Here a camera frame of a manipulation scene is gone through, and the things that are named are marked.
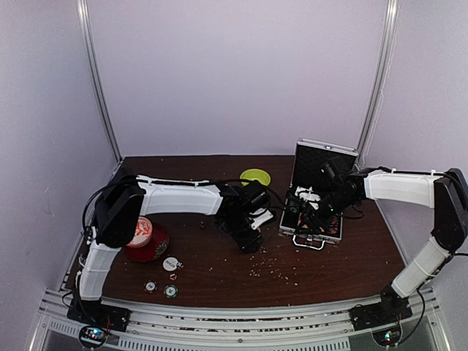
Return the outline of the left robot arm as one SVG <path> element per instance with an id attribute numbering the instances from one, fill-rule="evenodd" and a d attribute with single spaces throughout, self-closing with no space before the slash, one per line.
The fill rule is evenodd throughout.
<path id="1" fill-rule="evenodd" d="M 119 251 L 133 239 L 140 217 L 154 214 L 202 214 L 230 235 L 246 254 L 263 242 L 260 228 L 275 219 L 271 198 L 259 181 L 229 179 L 179 181 L 122 172 L 86 203 L 83 233 L 88 253 L 75 279 L 73 303 L 90 325 L 105 318 L 102 288 Z"/>

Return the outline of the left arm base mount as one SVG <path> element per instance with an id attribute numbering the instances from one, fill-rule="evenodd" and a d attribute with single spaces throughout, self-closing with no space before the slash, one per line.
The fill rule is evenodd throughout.
<path id="1" fill-rule="evenodd" d="M 68 309 L 67 318 L 105 330 L 125 332 L 130 310 L 102 304 L 100 301 L 78 301 Z"/>

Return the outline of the white dealer button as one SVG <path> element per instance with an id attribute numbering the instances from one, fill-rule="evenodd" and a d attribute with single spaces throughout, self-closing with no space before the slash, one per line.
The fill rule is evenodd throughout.
<path id="1" fill-rule="evenodd" d="M 173 272 L 178 268 L 179 261 L 175 257 L 167 257 L 162 262 L 162 267 L 165 271 Z"/>

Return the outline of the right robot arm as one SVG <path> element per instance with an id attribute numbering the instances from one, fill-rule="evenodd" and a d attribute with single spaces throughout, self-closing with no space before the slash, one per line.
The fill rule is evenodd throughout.
<path id="1" fill-rule="evenodd" d="M 336 188 L 316 205 L 303 205 L 299 228 L 318 234 L 332 218 L 362 200 L 417 205 L 434 212 L 431 235 L 412 261 L 387 285 L 375 306 L 380 322 L 391 322 L 426 281 L 435 277 L 467 239 L 467 182 L 458 168 L 445 172 L 397 170 L 383 166 L 342 173 L 335 162 L 322 172 Z"/>

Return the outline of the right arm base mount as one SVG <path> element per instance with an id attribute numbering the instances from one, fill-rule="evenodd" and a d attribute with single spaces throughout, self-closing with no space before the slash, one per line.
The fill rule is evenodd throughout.
<path id="1" fill-rule="evenodd" d="M 381 303 L 357 305 L 349 310 L 350 320 L 355 331 L 376 328 L 387 324 L 395 324 L 399 320 L 410 318 L 413 313 L 409 306 L 404 306 L 396 312 L 384 310 Z"/>

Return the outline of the aluminium poker chip case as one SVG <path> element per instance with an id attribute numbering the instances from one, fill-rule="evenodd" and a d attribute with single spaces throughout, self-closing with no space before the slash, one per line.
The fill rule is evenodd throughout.
<path id="1" fill-rule="evenodd" d="M 353 170 L 358 152 L 349 147 L 301 138 L 295 158 L 279 233 L 297 248 L 321 251 L 342 237 L 342 215 L 318 217 L 320 201 L 338 189 Z"/>

